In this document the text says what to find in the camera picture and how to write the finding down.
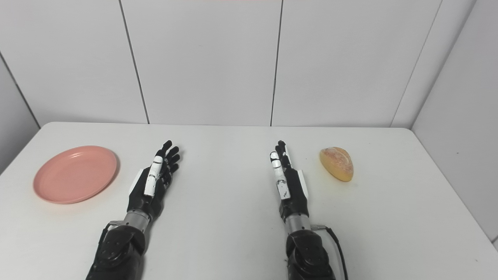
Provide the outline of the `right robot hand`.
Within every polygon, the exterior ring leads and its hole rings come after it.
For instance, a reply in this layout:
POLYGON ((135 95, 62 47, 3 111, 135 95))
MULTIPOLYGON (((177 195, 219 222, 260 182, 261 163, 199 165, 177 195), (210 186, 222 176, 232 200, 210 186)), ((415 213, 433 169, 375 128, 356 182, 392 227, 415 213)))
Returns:
POLYGON ((281 200, 279 212, 282 220, 291 215, 309 216, 308 200, 303 189, 303 179, 290 161, 286 143, 279 140, 270 153, 270 162, 275 174, 276 189, 281 200))

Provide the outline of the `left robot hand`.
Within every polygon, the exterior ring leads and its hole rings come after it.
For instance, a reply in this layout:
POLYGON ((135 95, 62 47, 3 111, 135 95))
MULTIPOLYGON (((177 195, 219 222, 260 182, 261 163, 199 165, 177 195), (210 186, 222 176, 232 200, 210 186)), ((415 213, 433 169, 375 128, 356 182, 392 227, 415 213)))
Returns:
POLYGON ((179 169, 179 147, 171 140, 157 151, 150 166, 139 172, 128 199, 128 212, 139 211, 153 221, 160 216, 173 174, 179 169))

